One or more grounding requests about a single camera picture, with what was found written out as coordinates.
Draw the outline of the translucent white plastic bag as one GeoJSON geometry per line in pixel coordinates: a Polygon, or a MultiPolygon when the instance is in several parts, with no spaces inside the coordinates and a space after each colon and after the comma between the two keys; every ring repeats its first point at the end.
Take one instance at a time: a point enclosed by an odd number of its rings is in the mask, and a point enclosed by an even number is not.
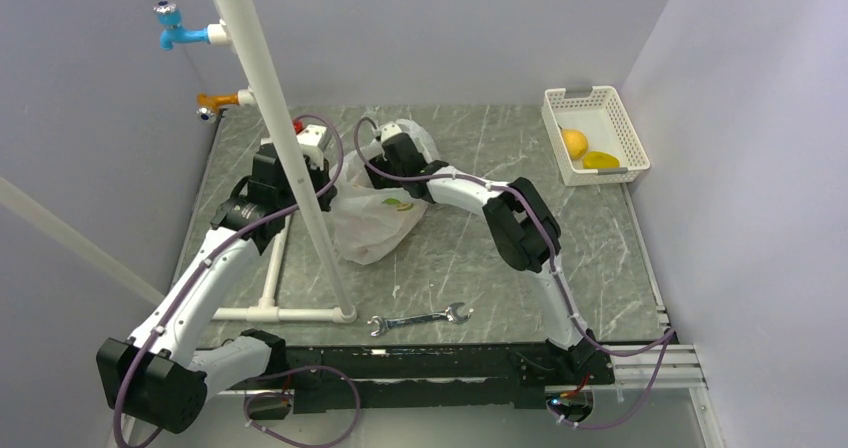
{"type": "Polygon", "coordinates": [[[364,136],[360,149],[349,151],[343,158],[329,220],[338,254],[347,261],[368,265],[403,241],[423,218],[428,204],[412,198],[401,187],[376,188],[362,158],[377,165],[376,158],[383,154],[381,144],[364,136]]]}

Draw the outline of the yellow fake mango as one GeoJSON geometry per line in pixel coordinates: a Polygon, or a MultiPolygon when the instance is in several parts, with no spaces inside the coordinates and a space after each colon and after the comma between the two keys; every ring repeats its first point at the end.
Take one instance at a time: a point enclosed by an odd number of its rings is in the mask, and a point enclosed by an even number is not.
{"type": "Polygon", "coordinates": [[[584,169],[608,170],[621,167],[617,157],[601,151],[587,152],[581,162],[584,169]]]}

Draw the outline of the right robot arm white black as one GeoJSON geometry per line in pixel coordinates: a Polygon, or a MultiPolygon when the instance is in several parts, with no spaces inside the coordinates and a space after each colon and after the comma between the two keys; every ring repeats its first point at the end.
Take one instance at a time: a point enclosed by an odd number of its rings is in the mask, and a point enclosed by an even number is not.
{"type": "Polygon", "coordinates": [[[533,183],[522,177],[511,183],[489,181],[431,160],[409,134],[389,125],[375,138],[382,155],[366,162],[374,177],[402,187],[415,199],[459,208],[486,221],[502,260],[535,280],[553,374],[564,383],[585,375],[599,351],[562,275],[561,228],[533,183]]]}

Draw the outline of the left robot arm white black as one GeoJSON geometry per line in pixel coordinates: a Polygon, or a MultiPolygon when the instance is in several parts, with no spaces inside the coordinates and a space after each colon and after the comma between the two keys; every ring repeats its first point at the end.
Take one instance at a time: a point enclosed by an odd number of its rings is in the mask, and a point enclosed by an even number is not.
{"type": "Polygon", "coordinates": [[[217,209],[201,248],[162,303],[125,340],[108,338],[96,355],[105,397],[116,417],[130,415],[174,434],[206,401],[253,379],[279,385],[289,363],[284,339],[248,329],[228,344],[200,349],[205,328],[241,273],[272,245],[296,209],[272,145],[217,209]]]}

